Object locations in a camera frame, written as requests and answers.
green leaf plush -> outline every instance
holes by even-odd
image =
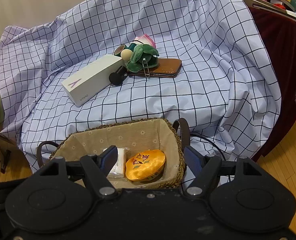
[[[159,53],[154,47],[148,44],[139,44],[134,48],[134,53],[127,62],[126,68],[131,72],[138,72],[143,68],[156,67],[158,56]]]

brown leather case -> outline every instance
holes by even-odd
[[[177,58],[158,58],[158,66],[149,68],[150,77],[174,78],[182,67],[182,61]],[[127,72],[128,76],[146,76],[144,70],[137,73]]]

woven basket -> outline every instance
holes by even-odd
[[[66,161],[78,161],[87,154],[101,154],[105,148],[115,145],[118,148],[127,148],[126,159],[138,152],[160,149],[166,155],[166,164],[161,175],[150,181],[131,182],[126,178],[108,178],[116,188],[165,188],[178,187],[184,175],[185,163],[180,137],[177,135],[178,127],[189,143],[189,128],[183,118],[177,120],[172,126],[168,120],[160,118],[141,119],[132,122],[102,125],[83,132],[73,133],[60,145],[54,142],[43,142],[38,146],[37,159],[43,165],[41,148],[45,144],[57,146],[50,159],[62,156]]]

white cloth with grid lines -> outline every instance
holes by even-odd
[[[61,81],[136,36],[160,57],[182,60],[178,76],[128,77],[77,108]],[[242,0],[86,0],[53,22],[9,26],[0,42],[3,132],[17,135],[33,167],[45,140],[102,124],[184,117],[228,160],[253,156],[280,113],[281,94],[267,51]],[[193,138],[202,154],[216,150]],[[43,149],[48,158],[53,149]]]

brown leather handle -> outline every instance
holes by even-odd
[[[184,118],[179,118],[173,122],[172,127],[176,130],[176,132],[178,131],[179,126],[181,130],[181,150],[183,152],[185,147],[190,145],[190,130],[188,122]]]
[[[49,145],[52,145],[52,146],[55,146],[55,147],[59,146],[59,144],[57,144],[57,143],[55,143],[53,141],[43,141],[42,143],[40,143],[38,145],[38,148],[37,148],[37,162],[38,162],[39,168],[41,168],[44,165],[44,162],[43,162],[42,156],[41,156],[41,148],[46,144],[49,144]]]

